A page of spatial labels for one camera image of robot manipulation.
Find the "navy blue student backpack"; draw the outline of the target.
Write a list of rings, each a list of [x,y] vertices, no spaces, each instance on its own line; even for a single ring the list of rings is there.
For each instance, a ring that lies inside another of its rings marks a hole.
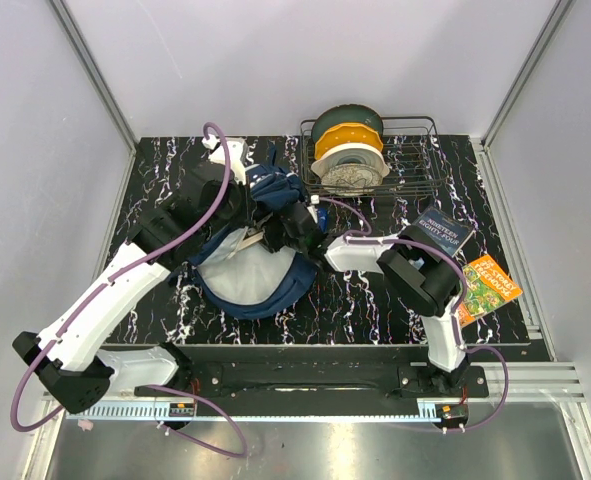
[[[180,219],[198,219],[216,198],[222,167],[207,162],[185,185],[186,204],[173,204]],[[274,315],[304,296],[317,276],[316,265],[288,247],[270,252],[262,227],[273,212],[301,202],[309,206],[299,177],[274,163],[244,161],[246,183],[254,203],[244,225],[212,219],[182,244],[192,280],[217,308],[237,319]]]

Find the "dark blue 1984 book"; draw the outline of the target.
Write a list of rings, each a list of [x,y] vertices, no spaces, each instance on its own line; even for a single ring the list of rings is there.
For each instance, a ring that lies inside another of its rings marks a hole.
[[[445,253],[454,257],[471,238],[474,227],[456,221],[442,210],[429,206],[413,222]]]

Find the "orange yellow paperback book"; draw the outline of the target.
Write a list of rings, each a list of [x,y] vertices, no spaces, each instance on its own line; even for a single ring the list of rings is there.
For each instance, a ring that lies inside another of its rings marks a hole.
[[[467,293],[457,312],[461,327],[476,322],[522,294],[522,289],[490,255],[467,264],[463,273]]]

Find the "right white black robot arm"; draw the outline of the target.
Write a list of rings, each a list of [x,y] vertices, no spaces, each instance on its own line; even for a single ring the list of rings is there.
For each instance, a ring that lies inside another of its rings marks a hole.
[[[420,227],[375,237],[369,224],[332,236],[301,203],[283,208],[264,223],[263,243],[288,246],[327,271],[380,274],[422,322],[428,365],[417,374],[417,391],[451,396],[465,383],[470,360],[457,309],[466,296],[462,268]]]

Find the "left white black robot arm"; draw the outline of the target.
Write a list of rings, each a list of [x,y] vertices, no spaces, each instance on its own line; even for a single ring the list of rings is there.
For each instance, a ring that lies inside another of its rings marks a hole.
[[[177,348],[109,352],[102,345],[151,290],[188,261],[219,246],[250,200],[246,168],[235,160],[201,164],[188,186],[143,214],[86,292],[51,325],[22,332],[14,350],[46,390],[71,414],[107,393],[157,384],[171,396],[190,386],[190,360]]]

